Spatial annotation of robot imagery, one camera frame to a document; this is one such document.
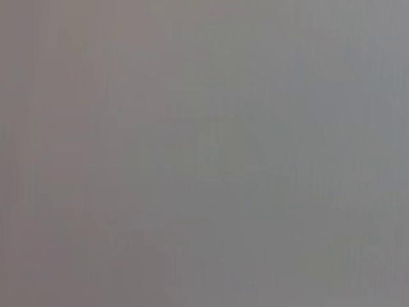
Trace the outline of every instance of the gray surface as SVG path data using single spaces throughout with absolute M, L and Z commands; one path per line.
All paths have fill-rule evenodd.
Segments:
M 406 1 L 44 11 L 4 306 L 408 305 Z

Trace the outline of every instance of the gray wall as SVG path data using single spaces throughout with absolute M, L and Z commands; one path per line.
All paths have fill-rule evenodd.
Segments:
M 408 13 L 44 2 L 3 306 L 407 306 Z

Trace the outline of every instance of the blurry background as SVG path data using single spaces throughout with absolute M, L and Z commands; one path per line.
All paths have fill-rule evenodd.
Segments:
M 2 306 L 407 306 L 409 3 L 0 8 Z

